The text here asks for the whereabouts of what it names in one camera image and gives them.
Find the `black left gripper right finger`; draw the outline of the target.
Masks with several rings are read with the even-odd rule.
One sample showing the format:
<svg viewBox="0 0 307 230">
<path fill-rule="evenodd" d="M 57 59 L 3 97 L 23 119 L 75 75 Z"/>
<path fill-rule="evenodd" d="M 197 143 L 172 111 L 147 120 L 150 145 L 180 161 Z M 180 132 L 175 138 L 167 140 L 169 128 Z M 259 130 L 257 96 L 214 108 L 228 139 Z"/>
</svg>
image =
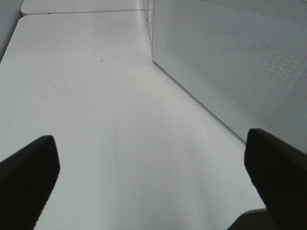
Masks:
<svg viewBox="0 0 307 230">
<path fill-rule="evenodd" d="M 307 155 L 270 133 L 248 132 L 244 165 L 279 230 L 307 228 Z"/>
</svg>

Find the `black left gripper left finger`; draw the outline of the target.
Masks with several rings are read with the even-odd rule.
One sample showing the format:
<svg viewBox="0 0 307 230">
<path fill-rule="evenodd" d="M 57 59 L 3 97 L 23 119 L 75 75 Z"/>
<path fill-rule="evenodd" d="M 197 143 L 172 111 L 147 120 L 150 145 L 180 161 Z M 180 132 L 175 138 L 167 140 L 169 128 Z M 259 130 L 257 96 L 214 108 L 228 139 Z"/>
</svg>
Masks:
<svg viewBox="0 0 307 230">
<path fill-rule="evenodd" d="M 0 163 L 0 228 L 32 230 L 60 172 L 53 136 L 41 136 Z"/>
</svg>

